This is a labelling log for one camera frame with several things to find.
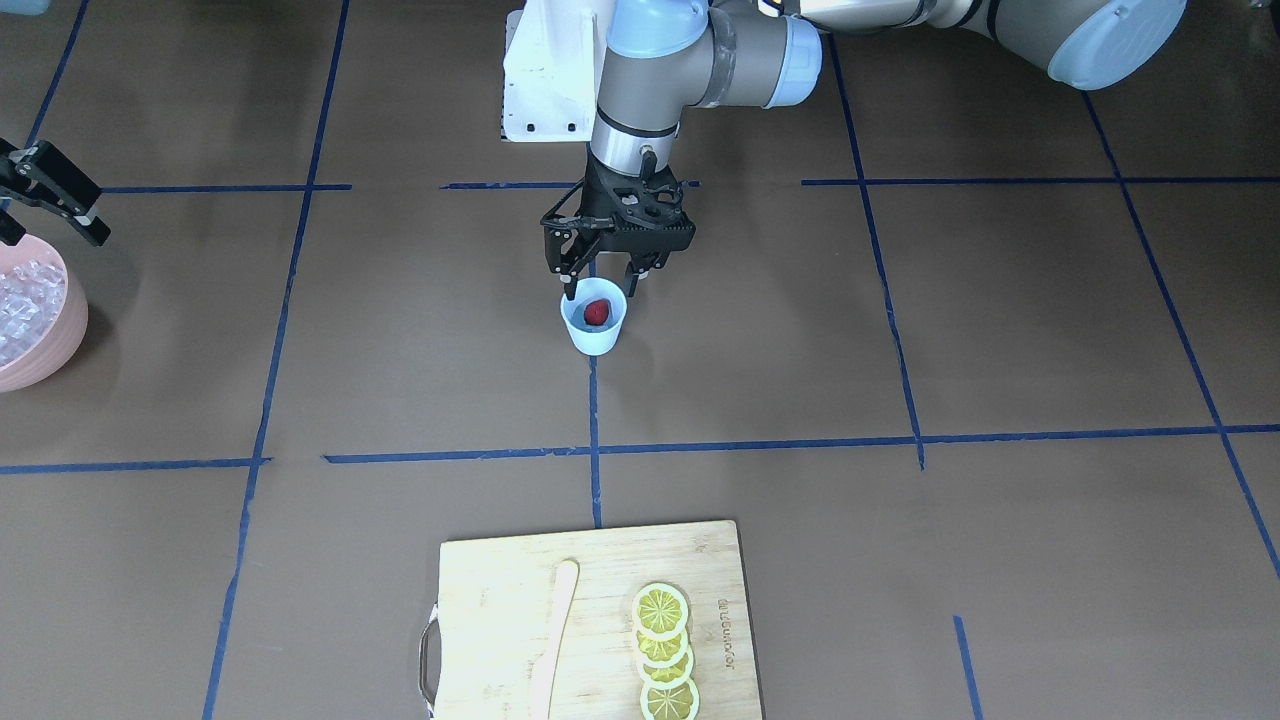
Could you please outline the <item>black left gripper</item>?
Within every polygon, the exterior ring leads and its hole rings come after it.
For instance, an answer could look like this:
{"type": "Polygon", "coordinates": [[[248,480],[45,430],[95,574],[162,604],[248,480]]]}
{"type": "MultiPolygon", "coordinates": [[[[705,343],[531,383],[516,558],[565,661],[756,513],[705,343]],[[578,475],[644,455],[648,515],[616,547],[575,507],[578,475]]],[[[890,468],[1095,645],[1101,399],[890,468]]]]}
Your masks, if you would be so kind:
{"type": "Polygon", "coordinates": [[[687,249],[696,232],[684,210],[684,187],[655,152],[640,154],[635,176],[589,154],[582,179],[541,217],[541,228],[545,259],[558,263],[568,301],[599,252],[630,255],[623,292],[634,297],[640,279],[687,249]]]}

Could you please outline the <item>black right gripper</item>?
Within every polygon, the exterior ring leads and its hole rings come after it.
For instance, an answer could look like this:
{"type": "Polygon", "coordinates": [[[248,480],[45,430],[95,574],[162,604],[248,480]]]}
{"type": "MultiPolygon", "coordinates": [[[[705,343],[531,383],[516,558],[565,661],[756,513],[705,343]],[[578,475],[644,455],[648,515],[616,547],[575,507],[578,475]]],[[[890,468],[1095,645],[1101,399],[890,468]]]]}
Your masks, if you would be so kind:
{"type": "Polygon", "coordinates": [[[99,218],[102,188],[49,141],[24,149],[1,141],[1,196],[0,240],[9,247],[17,246],[27,229],[6,210],[8,201],[63,218],[95,247],[104,246],[111,233],[99,218]]]}

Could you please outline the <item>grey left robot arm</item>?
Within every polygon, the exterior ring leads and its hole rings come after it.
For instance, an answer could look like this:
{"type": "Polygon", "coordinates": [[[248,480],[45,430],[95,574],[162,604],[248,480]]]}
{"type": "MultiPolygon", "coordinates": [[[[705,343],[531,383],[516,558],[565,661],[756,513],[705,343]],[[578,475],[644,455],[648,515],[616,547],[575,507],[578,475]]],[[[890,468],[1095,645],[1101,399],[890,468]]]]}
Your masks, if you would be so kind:
{"type": "Polygon", "coordinates": [[[584,142],[579,210],[543,218],[573,300],[590,261],[628,256],[625,293],[695,227],[669,167],[689,108],[786,108],[817,86],[826,35],[978,33],[1079,90],[1106,88],[1170,38],[1184,1],[526,1],[506,17],[502,133],[584,142]]]}

